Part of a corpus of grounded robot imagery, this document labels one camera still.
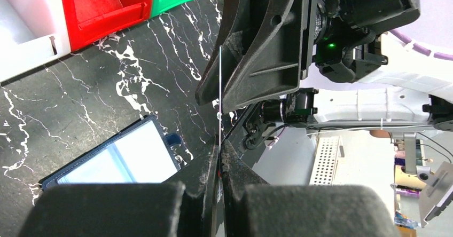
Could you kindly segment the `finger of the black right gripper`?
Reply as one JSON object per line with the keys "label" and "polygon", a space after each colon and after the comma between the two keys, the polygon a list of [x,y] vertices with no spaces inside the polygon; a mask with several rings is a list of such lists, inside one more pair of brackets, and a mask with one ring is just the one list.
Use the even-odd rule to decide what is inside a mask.
{"label": "finger of the black right gripper", "polygon": [[308,0],[224,0],[222,111],[299,88]]}
{"label": "finger of the black right gripper", "polygon": [[200,106],[219,99],[222,107],[244,107],[250,96],[240,90],[247,60],[264,24],[271,0],[223,0],[222,20],[195,98]]}

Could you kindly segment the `grey card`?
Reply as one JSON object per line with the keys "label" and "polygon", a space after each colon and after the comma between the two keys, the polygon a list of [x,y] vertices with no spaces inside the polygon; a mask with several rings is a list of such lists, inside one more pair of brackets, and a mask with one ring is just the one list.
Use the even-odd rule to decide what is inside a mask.
{"label": "grey card", "polygon": [[217,230],[216,236],[225,236],[225,227],[224,227],[224,200],[223,200],[223,183],[222,183],[222,170],[221,170],[221,142],[222,142],[222,46],[219,46],[218,52],[218,65],[219,65],[219,75],[218,75],[218,204],[220,205],[222,213],[222,221],[219,223],[219,228]]}

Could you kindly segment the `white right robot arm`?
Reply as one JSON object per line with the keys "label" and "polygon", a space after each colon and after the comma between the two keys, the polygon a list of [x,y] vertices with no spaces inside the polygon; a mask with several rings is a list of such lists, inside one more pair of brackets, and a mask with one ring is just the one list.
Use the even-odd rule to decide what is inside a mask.
{"label": "white right robot arm", "polygon": [[220,113],[247,107],[249,150],[271,124],[450,132],[452,60],[396,31],[419,16],[420,0],[224,0],[196,100],[218,100]]}

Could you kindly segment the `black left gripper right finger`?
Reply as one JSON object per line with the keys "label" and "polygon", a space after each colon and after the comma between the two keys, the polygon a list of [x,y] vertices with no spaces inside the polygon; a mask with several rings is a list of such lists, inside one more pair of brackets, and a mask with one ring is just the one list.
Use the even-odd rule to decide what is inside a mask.
{"label": "black left gripper right finger", "polygon": [[221,145],[226,236],[390,236],[391,218],[366,186],[270,185]]}

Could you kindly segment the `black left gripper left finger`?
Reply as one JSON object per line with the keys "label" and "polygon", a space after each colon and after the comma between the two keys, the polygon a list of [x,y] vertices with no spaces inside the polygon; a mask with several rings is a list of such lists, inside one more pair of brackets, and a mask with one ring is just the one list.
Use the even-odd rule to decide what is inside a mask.
{"label": "black left gripper left finger", "polygon": [[161,184],[73,184],[45,191],[20,236],[214,236],[218,137]]}

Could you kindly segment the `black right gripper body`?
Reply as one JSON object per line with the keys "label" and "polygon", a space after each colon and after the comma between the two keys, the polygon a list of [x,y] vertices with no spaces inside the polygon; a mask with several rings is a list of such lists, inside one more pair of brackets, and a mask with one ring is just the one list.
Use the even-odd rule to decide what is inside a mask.
{"label": "black right gripper body", "polygon": [[354,83],[388,63],[381,34],[416,21],[420,0],[304,0],[301,78],[314,64],[332,82]]}

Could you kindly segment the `blue card holder wallet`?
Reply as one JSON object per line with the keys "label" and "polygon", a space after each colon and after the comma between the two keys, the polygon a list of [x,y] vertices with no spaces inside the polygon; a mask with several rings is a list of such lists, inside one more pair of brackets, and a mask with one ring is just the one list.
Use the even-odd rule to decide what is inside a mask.
{"label": "blue card holder wallet", "polygon": [[162,183],[181,169],[185,151],[176,133],[164,133],[148,115],[44,177],[42,190],[64,184]]}

